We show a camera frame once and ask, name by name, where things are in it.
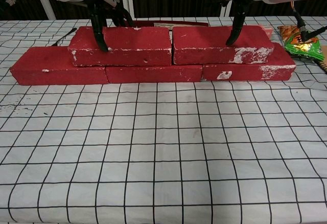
red brick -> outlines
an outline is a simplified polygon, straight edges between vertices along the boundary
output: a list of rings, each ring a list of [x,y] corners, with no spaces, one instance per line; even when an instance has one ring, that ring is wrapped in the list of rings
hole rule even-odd
[[[273,44],[260,26],[244,26],[232,47],[226,46],[231,27],[175,27],[175,64],[266,63]]]
[[[67,47],[30,48],[10,71],[20,85],[108,83],[104,67],[73,66]]]
[[[200,82],[201,65],[107,67],[110,83]]]
[[[109,52],[102,52],[91,27],[80,27],[68,49],[75,66],[170,66],[169,30],[162,27],[103,28]]]
[[[294,60],[281,45],[274,43],[275,50],[265,64],[207,64],[202,78],[207,81],[287,81],[296,68]]]

grid tablecloth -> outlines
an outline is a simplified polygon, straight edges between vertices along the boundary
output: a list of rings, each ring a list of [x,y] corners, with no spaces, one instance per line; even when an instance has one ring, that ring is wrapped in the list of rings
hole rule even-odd
[[[277,26],[295,19],[246,23],[281,42]],[[84,25],[0,21],[0,221],[327,221],[327,75],[315,63],[296,59],[287,82],[16,83],[9,67],[29,47]]]

